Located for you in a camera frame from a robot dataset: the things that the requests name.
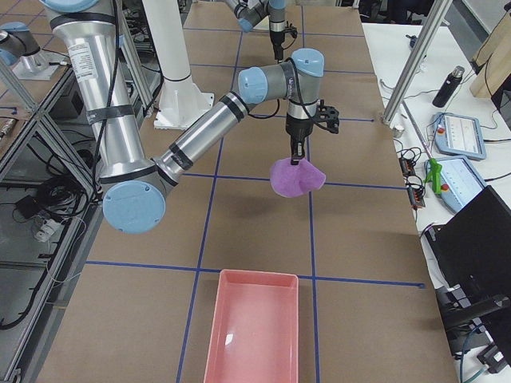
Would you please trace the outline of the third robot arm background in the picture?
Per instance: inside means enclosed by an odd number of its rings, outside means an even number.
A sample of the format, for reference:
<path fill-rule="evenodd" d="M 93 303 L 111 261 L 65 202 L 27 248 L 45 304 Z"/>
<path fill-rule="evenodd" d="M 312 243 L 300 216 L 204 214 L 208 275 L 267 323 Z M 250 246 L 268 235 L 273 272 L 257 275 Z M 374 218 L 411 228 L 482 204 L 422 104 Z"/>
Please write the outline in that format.
<path fill-rule="evenodd" d="M 1 59 L 8 65 L 16 64 L 21 57 L 31 57 L 41 50 L 28 26 L 23 22 L 1 25 Z"/>

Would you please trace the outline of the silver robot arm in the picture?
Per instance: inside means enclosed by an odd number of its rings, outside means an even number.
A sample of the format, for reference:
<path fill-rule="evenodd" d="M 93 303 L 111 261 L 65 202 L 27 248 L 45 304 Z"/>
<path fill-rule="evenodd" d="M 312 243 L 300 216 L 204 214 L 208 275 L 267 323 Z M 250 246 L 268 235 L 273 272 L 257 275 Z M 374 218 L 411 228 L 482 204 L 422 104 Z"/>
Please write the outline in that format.
<path fill-rule="evenodd" d="M 291 161 L 298 164 L 303 158 L 304 140 L 319 117 L 324 57 L 318 50 L 297 49 L 287 61 L 245 69 L 234 90 L 215 98 L 202 93 L 192 79 L 176 2 L 144 2 L 163 76 L 155 125 L 181 131 L 162 156 L 148 158 L 117 68 L 119 6 L 114 1 L 47 1 L 44 6 L 53 33 L 65 43 L 72 61 L 104 163 L 99 175 L 103 214 L 117 230 L 152 230 L 163 218 L 166 196 L 180 176 L 265 101 L 287 100 Z"/>
<path fill-rule="evenodd" d="M 252 31 L 257 24 L 268 17 L 269 34 L 274 51 L 275 60 L 283 60 L 283 43 L 288 28 L 291 27 L 285 20 L 286 2 L 281 0 L 256 1 L 249 6 L 248 1 L 224 1 L 224 4 L 235 15 L 244 32 Z"/>

